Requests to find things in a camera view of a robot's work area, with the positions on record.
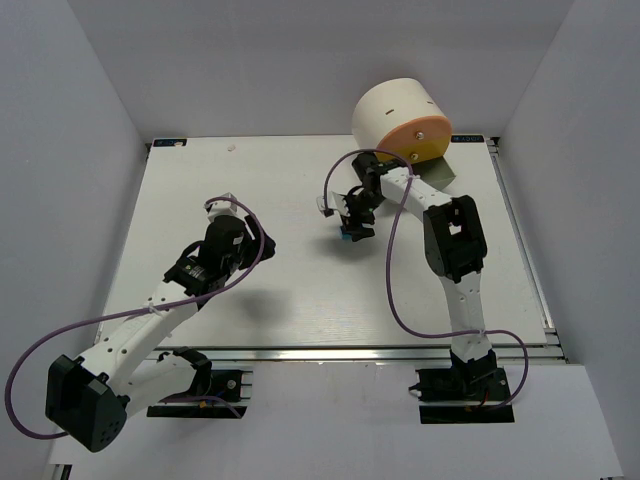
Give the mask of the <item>yellow drawer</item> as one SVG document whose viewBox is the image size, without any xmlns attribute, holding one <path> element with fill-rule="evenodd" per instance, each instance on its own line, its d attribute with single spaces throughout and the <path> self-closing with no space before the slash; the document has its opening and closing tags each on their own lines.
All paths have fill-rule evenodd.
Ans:
<svg viewBox="0 0 640 480">
<path fill-rule="evenodd" d="M 447 138 L 420 141 L 411 145 L 380 145 L 378 149 L 384 150 L 386 153 L 377 153 L 377 157 L 382 161 L 389 161 L 391 159 L 389 152 L 392 152 L 407 159 L 411 164 L 418 164 L 442 157 L 448 147 L 449 140 Z"/>
</svg>

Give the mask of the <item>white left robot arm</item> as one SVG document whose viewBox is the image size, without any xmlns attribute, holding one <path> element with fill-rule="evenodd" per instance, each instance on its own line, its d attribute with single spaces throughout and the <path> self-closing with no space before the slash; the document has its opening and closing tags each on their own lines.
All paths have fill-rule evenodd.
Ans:
<svg viewBox="0 0 640 480">
<path fill-rule="evenodd" d="M 189 402 L 206 395 L 212 363 L 192 347 L 144 360 L 215 295 L 230 277 L 273 257 L 274 241 L 251 215 L 220 214 L 205 237 L 187 247 L 138 314 L 129 315 L 103 341 L 49 368 L 46 417 L 92 453 L 104 450 L 128 418 L 164 400 Z"/>
</svg>

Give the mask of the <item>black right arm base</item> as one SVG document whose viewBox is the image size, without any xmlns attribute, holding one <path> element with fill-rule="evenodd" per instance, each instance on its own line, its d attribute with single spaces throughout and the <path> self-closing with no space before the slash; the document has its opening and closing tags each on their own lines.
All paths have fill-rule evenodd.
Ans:
<svg viewBox="0 0 640 480">
<path fill-rule="evenodd" d="M 473 377 L 457 360 L 448 368 L 416 371 L 417 382 L 408 393 L 419 403 L 423 425 L 510 424 L 513 408 L 502 405 L 511 391 L 503 368 L 491 365 L 489 373 Z"/>
</svg>

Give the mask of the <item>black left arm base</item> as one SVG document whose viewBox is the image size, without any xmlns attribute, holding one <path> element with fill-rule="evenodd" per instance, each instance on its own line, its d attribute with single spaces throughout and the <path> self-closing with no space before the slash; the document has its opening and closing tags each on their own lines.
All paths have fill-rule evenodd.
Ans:
<svg viewBox="0 0 640 480">
<path fill-rule="evenodd" d="M 252 369 L 216 366 L 204 353 L 189 347 L 162 351 L 157 362 L 178 358 L 186 360 L 195 373 L 191 385 L 186 391 L 148 407 L 148 418 L 240 420 L 244 417 L 252 396 Z"/>
</svg>

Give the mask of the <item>orange drawer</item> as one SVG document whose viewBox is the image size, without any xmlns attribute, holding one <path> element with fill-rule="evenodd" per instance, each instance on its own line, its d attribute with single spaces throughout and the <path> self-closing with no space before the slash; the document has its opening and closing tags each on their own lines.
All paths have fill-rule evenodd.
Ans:
<svg viewBox="0 0 640 480">
<path fill-rule="evenodd" d="M 415 134 L 421 131 L 424 138 L 418 140 Z M 450 120 L 442 115 L 431 115 L 419 117 L 413 120 L 401 123 L 399 126 L 393 127 L 379 141 L 380 145 L 405 145 L 413 144 L 420 141 L 449 139 L 453 132 L 453 126 Z"/>
</svg>

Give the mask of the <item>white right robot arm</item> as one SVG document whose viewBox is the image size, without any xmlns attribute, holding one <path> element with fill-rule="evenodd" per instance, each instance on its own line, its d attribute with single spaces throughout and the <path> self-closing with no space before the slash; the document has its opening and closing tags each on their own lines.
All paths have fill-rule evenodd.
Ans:
<svg viewBox="0 0 640 480">
<path fill-rule="evenodd" d="M 351 166 L 360 185 L 336 197 L 342 233 L 354 242 L 373 237 L 374 211 L 385 201 L 420 220 L 425 258 L 447 301 L 452 369 L 469 384 L 493 375 L 497 361 L 480 298 L 487 244 L 475 201 L 435 189 L 397 159 L 381 162 L 360 152 Z"/>
</svg>

